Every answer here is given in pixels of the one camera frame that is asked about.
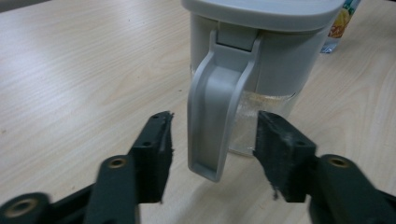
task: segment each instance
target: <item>wood grain surface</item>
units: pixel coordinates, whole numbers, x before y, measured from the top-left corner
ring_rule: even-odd
[[[396,3],[362,1],[321,54],[290,114],[318,154],[356,162],[396,194]],[[53,0],[0,13],[0,203],[55,202],[125,154],[150,115],[175,113],[163,204],[143,223],[309,223],[307,203],[273,201],[259,163],[229,154],[218,184],[187,167],[189,12],[178,0]]]

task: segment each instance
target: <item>wooden table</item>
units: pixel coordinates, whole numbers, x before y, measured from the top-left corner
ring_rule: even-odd
[[[363,1],[333,54],[318,57],[290,115],[318,154],[356,162],[396,194],[396,3]],[[143,223],[309,223],[273,201],[259,163],[230,154],[214,184],[187,168],[189,12],[178,0],[54,0],[0,14],[0,203],[90,185],[157,112],[175,112],[164,204]]]

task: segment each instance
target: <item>gray plastic handle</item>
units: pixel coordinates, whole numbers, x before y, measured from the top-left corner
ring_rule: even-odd
[[[188,101],[189,168],[219,182],[227,157],[233,122],[241,94],[257,80],[262,38],[252,51],[217,44],[210,34],[210,49],[193,76]]]

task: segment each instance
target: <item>colorful packaging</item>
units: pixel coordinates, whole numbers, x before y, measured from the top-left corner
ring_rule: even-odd
[[[343,36],[344,31],[347,28],[353,14],[358,7],[361,0],[346,0],[343,8],[341,8],[337,19],[332,25],[332,29],[329,32],[326,42],[324,43],[321,53],[331,53],[335,47],[337,47],[338,42],[340,42],[341,36]]]

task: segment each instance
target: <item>white pitcher lid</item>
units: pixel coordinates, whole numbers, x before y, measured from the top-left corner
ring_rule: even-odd
[[[345,0],[181,0],[194,14],[228,23],[279,32],[326,27]]]

